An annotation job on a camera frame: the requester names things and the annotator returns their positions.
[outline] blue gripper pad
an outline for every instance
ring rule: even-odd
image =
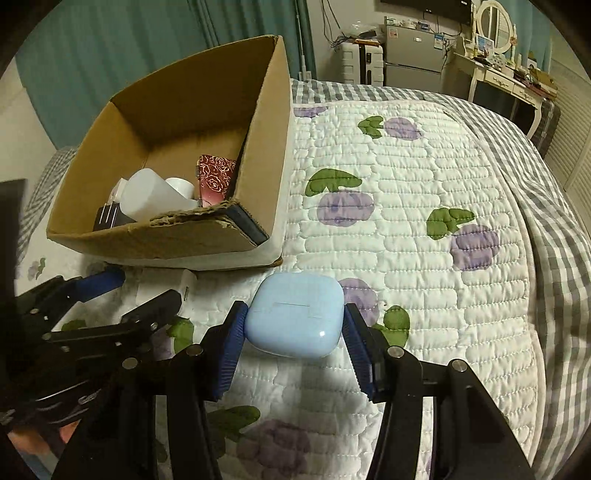
[[[357,312],[357,314],[361,318],[361,322],[363,322],[362,327],[367,328],[359,312]],[[358,330],[358,326],[353,319],[351,311],[349,310],[349,305],[345,306],[342,333],[343,338],[345,339],[345,344],[347,345],[349,357],[351,358],[351,363],[353,363],[353,369],[355,370],[355,376],[357,377],[359,388],[370,400],[372,400],[376,391],[372,362],[362,339],[362,335]]]
[[[109,267],[104,272],[77,280],[74,285],[74,295],[76,300],[87,302],[119,288],[124,282],[125,272],[117,267]]]
[[[217,383],[212,388],[213,396],[217,400],[230,389],[244,345],[244,322],[248,313],[248,305],[237,301],[232,308],[234,307],[237,308],[235,320],[224,340],[217,365]]]

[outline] light blue earbud case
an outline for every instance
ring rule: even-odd
[[[276,273],[256,291],[246,315],[246,338],[275,355],[319,358],[336,347],[345,297],[330,277]]]

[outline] green leaf pattern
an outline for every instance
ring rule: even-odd
[[[45,262],[46,258],[41,257],[39,260],[35,260],[27,271],[27,278],[31,281],[33,279],[37,280],[39,276],[43,273],[45,269]]]
[[[312,175],[306,185],[306,196],[313,197],[322,193],[325,189],[336,193],[339,187],[355,188],[361,185],[361,179],[347,171],[335,170],[333,168],[323,168]]]
[[[404,347],[410,331],[410,317],[400,305],[394,305],[384,314],[384,324],[376,323],[372,328],[380,330],[390,346]]]
[[[78,330],[80,328],[86,328],[86,321],[85,319],[76,319],[70,322],[64,323],[61,326],[62,332],[71,332],[72,330]]]
[[[226,453],[226,439],[238,442],[242,437],[242,430],[261,418],[258,408],[250,405],[222,408],[207,413],[207,422],[216,458]]]
[[[174,338],[174,353],[186,349],[193,343],[194,325],[190,320],[178,318],[177,323],[173,324],[167,332],[170,338]]]
[[[383,116],[374,115],[361,120],[357,126],[365,135],[369,135],[371,138],[380,138],[382,137],[382,132],[378,128],[384,128],[383,121]]]
[[[456,233],[458,225],[474,220],[476,216],[470,210],[459,208],[438,208],[427,218],[427,235],[433,240],[440,240],[448,233]]]

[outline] quilted bedspread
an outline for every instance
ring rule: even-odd
[[[440,364],[466,359],[531,462],[545,395],[531,327],[533,260],[488,147],[430,102],[340,101],[294,112],[283,265],[198,273],[190,318],[155,334],[157,355],[198,342],[274,271],[328,275],[390,344]],[[47,216],[31,238],[22,264],[36,263],[21,272],[19,292],[57,274],[100,268],[46,240]],[[118,321],[135,306],[138,269],[126,272],[122,289],[76,306],[57,328]],[[359,391],[342,339],[317,361],[268,355],[247,343],[230,390],[209,407],[224,477],[263,480],[365,478],[383,412]],[[426,401],[418,479],[428,478],[432,422]],[[158,457],[168,477],[165,437]]]

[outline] screw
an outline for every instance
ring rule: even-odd
[[[186,352],[188,356],[198,356],[203,353],[203,347],[198,343],[194,343],[187,347]]]
[[[403,348],[394,345],[388,348],[388,355],[393,356],[394,358],[402,358],[402,356],[404,355],[404,350]]]
[[[452,362],[452,368],[458,372],[465,372],[468,370],[468,364],[464,360],[454,360]]]
[[[125,368],[126,370],[133,370],[135,367],[137,367],[139,364],[138,359],[130,356],[129,358],[126,358],[125,360],[123,360],[123,362],[121,363],[121,366],[123,368]]]

